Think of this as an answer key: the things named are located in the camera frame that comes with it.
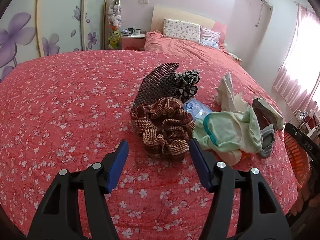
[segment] blue gripper pad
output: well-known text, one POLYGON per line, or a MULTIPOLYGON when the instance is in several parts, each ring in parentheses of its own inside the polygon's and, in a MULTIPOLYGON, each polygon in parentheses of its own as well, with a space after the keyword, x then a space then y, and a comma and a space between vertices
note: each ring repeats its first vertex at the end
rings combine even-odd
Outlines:
POLYGON ((116 157, 113 160, 111 167, 108 170, 108 179, 106 184, 106 191, 108 194, 117 186, 121 172, 123 170, 125 161, 127 160, 129 154, 129 145, 128 142, 123 140, 116 152, 116 157))
POLYGON ((202 155, 202 149, 196 139, 192 139, 189 142, 189 151, 202 187, 204 187, 208 192, 212 192, 213 185, 211 183, 211 173, 213 170, 210 171, 202 155))

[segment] blue label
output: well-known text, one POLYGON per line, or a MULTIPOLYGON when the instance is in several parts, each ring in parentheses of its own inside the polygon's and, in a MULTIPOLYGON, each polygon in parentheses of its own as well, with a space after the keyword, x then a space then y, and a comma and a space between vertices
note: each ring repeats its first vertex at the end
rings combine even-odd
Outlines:
POLYGON ((193 104, 192 103, 186 103, 186 108, 187 109, 192 109, 193 108, 193 104))

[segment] pink headboard panel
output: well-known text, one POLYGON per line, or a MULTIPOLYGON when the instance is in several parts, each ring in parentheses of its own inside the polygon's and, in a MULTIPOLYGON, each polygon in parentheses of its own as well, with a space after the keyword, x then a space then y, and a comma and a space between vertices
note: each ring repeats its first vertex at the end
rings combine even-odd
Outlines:
POLYGON ((220 22, 215 22, 213 28, 211 29, 213 32, 218 32, 220 34, 219 44, 224 43, 224 39, 226 38, 227 25, 222 24, 220 22))

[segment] nightstand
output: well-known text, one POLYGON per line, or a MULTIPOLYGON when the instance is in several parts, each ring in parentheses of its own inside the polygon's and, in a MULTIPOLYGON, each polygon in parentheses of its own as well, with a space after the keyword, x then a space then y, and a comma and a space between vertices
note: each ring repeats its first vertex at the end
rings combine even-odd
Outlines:
POLYGON ((146 35, 132 35, 132 36, 122 36, 121 37, 121 48, 124 50, 127 47, 134 47, 139 50, 144 50, 144 44, 146 43, 146 35))
POLYGON ((239 64, 241 65, 241 61, 242 59, 240 59, 238 56, 236 56, 235 54, 231 53, 231 52, 228 52, 228 54, 233 57, 233 59, 239 64))

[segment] brown plaid scrunchie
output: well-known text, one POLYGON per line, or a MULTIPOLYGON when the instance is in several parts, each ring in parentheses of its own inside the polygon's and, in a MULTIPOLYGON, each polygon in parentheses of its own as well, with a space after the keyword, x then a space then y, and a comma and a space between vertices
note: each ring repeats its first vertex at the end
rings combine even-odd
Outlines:
POLYGON ((195 123, 180 100, 164 97, 152 105, 142 104, 131 113, 131 119, 153 157, 183 157, 189 150, 189 134, 195 123))

